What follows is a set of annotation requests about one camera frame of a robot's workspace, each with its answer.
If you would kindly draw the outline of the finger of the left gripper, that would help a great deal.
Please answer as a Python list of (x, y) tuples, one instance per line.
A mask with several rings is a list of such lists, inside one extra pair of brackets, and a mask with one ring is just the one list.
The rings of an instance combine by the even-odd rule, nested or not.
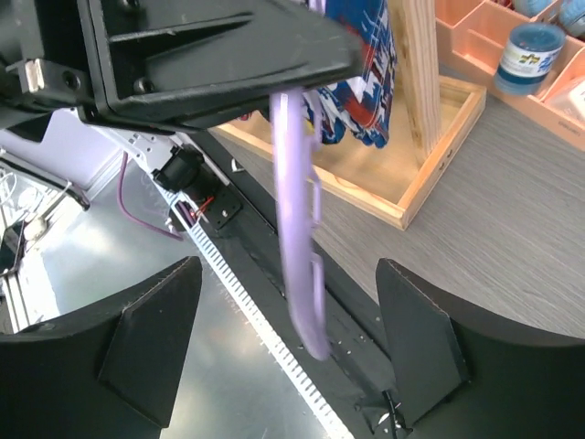
[(95, 123), (194, 132), (356, 76), (359, 40), (291, 1), (89, 1)]

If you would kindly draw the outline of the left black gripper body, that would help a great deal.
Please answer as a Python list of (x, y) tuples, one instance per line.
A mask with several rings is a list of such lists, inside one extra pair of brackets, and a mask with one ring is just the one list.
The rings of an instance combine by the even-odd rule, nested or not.
[(48, 123), (73, 108), (85, 123), (107, 113), (98, 44), (113, 1), (1, 3), (1, 122)]

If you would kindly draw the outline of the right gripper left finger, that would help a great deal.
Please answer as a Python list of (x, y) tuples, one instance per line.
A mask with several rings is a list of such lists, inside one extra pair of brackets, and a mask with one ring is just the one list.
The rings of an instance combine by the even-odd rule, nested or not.
[(202, 286), (186, 257), (1, 337), (4, 438), (157, 438), (171, 422)]

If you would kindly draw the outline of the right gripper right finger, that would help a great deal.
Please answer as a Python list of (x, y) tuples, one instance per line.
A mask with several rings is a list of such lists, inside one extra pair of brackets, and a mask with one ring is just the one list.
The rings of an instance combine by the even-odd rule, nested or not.
[(584, 342), (519, 323), (399, 263), (376, 269), (408, 438), (581, 438)]

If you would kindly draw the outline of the lilac plastic hanger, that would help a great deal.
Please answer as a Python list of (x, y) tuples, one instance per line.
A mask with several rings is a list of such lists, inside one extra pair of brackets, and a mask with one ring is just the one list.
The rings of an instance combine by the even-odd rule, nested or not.
[(271, 139), (278, 237), (285, 295), (293, 326), (307, 352), (317, 360), (330, 356), (326, 335), (324, 267), (313, 251), (313, 231), (321, 222), (321, 180), (312, 152), (319, 133), (305, 133), (302, 88), (270, 97)]

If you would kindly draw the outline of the blue patterned garment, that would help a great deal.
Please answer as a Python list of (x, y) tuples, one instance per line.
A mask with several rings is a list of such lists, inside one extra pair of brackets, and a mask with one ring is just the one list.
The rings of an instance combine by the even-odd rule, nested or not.
[(313, 98), (322, 113), (325, 145), (340, 143), (347, 133), (364, 145), (383, 148), (389, 139), (398, 56), (386, 1), (302, 1), (358, 37), (363, 65), (354, 78), (328, 84), (303, 95), (303, 117), (314, 123)]

